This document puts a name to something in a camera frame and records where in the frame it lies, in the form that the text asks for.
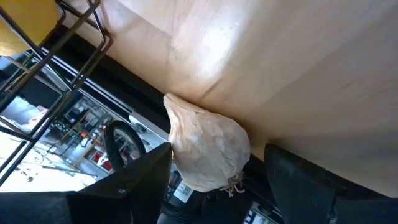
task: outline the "yellow handle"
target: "yellow handle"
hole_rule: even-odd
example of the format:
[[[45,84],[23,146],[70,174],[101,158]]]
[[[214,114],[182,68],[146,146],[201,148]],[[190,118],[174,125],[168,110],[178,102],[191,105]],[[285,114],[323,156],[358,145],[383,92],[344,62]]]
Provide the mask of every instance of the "yellow handle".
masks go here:
[[[0,6],[39,44],[55,27],[59,11],[54,0],[0,0]],[[0,19],[0,55],[22,53],[29,47]]]

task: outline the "wooden panel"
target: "wooden panel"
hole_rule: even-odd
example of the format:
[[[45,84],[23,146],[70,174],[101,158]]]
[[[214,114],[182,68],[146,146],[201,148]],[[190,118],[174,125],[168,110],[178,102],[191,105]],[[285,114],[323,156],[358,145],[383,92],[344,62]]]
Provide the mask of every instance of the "wooden panel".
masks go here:
[[[236,119],[258,157],[275,141],[398,196],[398,0],[120,2],[103,11],[135,21],[109,53],[128,69]]]

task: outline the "sticker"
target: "sticker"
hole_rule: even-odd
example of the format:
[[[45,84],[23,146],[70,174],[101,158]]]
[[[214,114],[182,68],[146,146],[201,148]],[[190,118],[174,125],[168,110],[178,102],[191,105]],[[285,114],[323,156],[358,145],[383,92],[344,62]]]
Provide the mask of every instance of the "sticker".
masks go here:
[[[184,181],[181,181],[180,185],[174,192],[174,197],[180,199],[183,203],[186,203],[191,196],[193,190],[184,184]]]

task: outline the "metal handrail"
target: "metal handrail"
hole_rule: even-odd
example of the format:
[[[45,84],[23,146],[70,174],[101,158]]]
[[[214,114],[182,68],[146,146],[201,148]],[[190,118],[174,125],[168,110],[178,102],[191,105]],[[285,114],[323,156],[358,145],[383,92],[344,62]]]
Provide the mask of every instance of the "metal handrail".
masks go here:
[[[0,186],[6,181],[6,179],[11,175],[11,173],[15,170],[15,168],[22,162],[25,156],[29,153],[29,151],[34,147],[37,141],[43,136],[46,129],[50,126],[51,122],[57,117],[58,113],[65,107],[65,105],[72,99],[75,93],[79,91],[79,88],[84,84],[86,78],[89,74],[94,70],[98,62],[103,58],[106,52],[109,50],[111,44],[113,43],[113,38],[109,35],[99,20],[99,17],[96,13],[96,9],[100,4],[100,0],[95,0],[91,2],[91,0],[87,0],[88,2],[88,9],[83,13],[79,13],[76,9],[72,8],[69,4],[65,1],[57,0],[58,5],[63,10],[63,16],[61,17],[60,21],[65,19],[65,10],[70,11],[72,14],[78,17],[78,20],[71,26],[70,30],[63,35],[55,45],[49,49],[48,52],[45,52],[42,49],[41,43],[39,46],[36,46],[33,41],[24,33],[24,31],[12,20],[12,18],[4,11],[3,8],[0,6],[0,16],[5,20],[6,24],[10,26],[11,29],[15,31],[15,33],[30,47],[33,51],[31,55],[28,57],[22,65],[26,66],[28,62],[30,62],[33,58],[37,58],[37,64],[29,69],[29,72],[24,75],[22,78],[16,81],[16,85],[12,90],[6,95],[4,99],[0,101],[0,111],[3,111],[17,96],[17,94],[22,90],[22,88],[32,79],[35,75],[44,67],[49,66],[51,70],[54,70],[51,66],[52,62],[57,62],[57,60],[53,57],[57,51],[62,47],[65,42],[70,39],[70,37],[76,32],[77,28],[79,28],[84,22],[88,23],[89,25],[93,26],[94,28],[98,29],[100,32],[101,37],[103,38],[102,43],[97,46],[96,50],[93,54],[89,57],[86,61],[84,66],[78,71],[78,73],[72,73],[75,75],[75,78],[72,82],[66,80],[65,77],[61,76],[57,72],[55,72],[56,76],[61,79],[63,84],[65,84],[68,89],[66,91],[61,92],[61,95],[58,97],[56,102],[49,108],[46,114],[42,117],[42,119],[35,125],[32,131],[28,134],[20,133],[17,131],[13,131],[11,129],[7,129],[6,127],[0,127],[0,131],[10,134],[12,136],[18,137],[23,139],[18,147],[11,153],[11,155],[4,161],[4,163],[0,166],[0,173],[12,162],[9,168],[4,171],[4,174],[0,177]],[[90,15],[94,15],[95,24],[90,21],[88,18]],[[14,77],[17,76],[17,72],[9,78],[9,80],[13,80]],[[7,83],[2,86],[1,90],[4,91],[7,85],[11,82]]]

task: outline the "label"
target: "label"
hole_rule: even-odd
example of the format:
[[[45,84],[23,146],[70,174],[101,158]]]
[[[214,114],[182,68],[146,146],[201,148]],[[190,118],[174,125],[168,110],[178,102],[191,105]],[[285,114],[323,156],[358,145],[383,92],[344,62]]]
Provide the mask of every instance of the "label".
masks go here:
[[[184,184],[184,181],[181,181],[180,185],[174,192],[174,197],[180,199],[183,203],[186,203],[191,196],[193,190]]]

